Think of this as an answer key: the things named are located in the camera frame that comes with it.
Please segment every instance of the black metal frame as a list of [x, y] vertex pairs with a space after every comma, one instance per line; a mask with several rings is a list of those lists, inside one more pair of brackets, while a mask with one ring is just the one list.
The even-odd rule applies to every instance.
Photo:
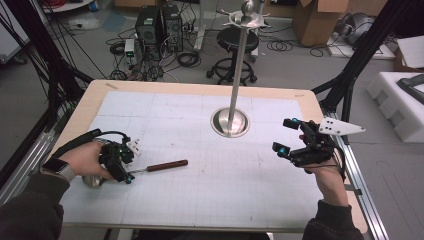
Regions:
[[[47, 93], [49, 105], [46, 112], [24, 139], [6, 165], [1, 169], [0, 188], [3, 187], [8, 178], [13, 174], [16, 167], [25, 157], [26, 153], [29, 151], [40, 133], [46, 129], [48, 131], [57, 122], [58, 109], [63, 101], [78, 101], [82, 97], [84, 90], [79, 86], [75, 78], [79, 78], [86, 83], [90, 83], [94, 80], [94, 78], [79, 71], [65, 61], [30, 0], [4, 0], [4, 3], [14, 15], [46, 64], [46, 66], [42, 67], [37, 65], [37, 62], [30, 57], [28, 47], [25, 44], [22, 44], [20, 36], [16, 34], [13, 29], [10, 29], [5, 22], [0, 21], [25, 53], [27, 53], [36, 68], [37, 73], [43, 74], [43, 72], [39, 72], [41, 71], [40, 69], [47, 69], [46, 71], [48, 76], [46, 76], [46, 78], [48, 78], [49, 84]], [[59, 95], [59, 87], [62, 89], [62, 92], [65, 93], [64, 96], [63, 94], [62, 96]]]
[[349, 122], [353, 88], [359, 74], [414, 1], [418, 0], [387, 1], [342, 72], [336, 78], [312, 89], [315, 94], [330, 89], [327, 96], [320, 101], [322, 108], [328, 112], [336, 112], [337, 105], [344, 99], [341, 120]]

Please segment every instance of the white box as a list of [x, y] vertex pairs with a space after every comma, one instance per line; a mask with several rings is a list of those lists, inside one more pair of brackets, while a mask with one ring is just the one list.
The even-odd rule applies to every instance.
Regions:
[[424, 105], [403, 91], [396, 82], [420, 73], [381, 72], [367, 87], [384, 116], [393, 123], [403, 142], [424, 143]]

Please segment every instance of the cardboard box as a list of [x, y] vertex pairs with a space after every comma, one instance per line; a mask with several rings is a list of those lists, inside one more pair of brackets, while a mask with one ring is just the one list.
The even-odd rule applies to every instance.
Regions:
[[115, 7], [139, 8], [143, 5], [159, 5], [161, 0], [115, 0]]
[[293, 18], [295, 6], [271, 4], [271, 0], [265, 0], [262, 14], [269, 14], [270, 17]]
[[393, 61], [393, 70], [395, 72], [420, 72], [420, 73], [424, 73], [423, 69], [418, 69], [418, 68], [411, 68], [408, 66], [404, 65], [403, 62], [403, 55], [402, 52], [400, 51], [400, 49], [396, 49], [395, 51], [395, 60]]
[[349, 0], [299, 0], [293, 30], [304, 46], [326, 46], [337, 20], [346, 12]]
[[346, 12], [365, 13], [368, 16], [378, 16], [387, 0], [349, 0]]

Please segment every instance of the round metal base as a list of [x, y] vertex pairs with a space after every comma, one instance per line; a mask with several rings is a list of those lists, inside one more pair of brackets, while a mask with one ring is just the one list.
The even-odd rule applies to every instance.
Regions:
[[212, 114], [211, 125], [213, 130], [219, 135], [228, 138], [241, 137], [246, 134], [250, 128], [250, 120], [246, 113], [235, 109], [231, 130], [228, 126], [229, 113], [230, 108], [220, 108]]

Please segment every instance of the screwdriver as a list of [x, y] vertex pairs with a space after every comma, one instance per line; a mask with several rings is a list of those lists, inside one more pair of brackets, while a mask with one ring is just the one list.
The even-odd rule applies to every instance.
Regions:
[[168, 162], [168, 163], [162, 163], [162, 164], [157, 164], [157, 165], [151, 165], [151, 166], [148, 166], [147, 168], [129, 171], [128, 173], [132, 174], [132, 173], [139, 173], [139, 172], [144, 172], [144, 171], [155, 172], [155, 171], [169, 169], [169, 168], [187, 166], [187, 164], [188, 164], [188, 161], [186, 159], [184, 159], [184, 160], [175, 161], [175, 162]]

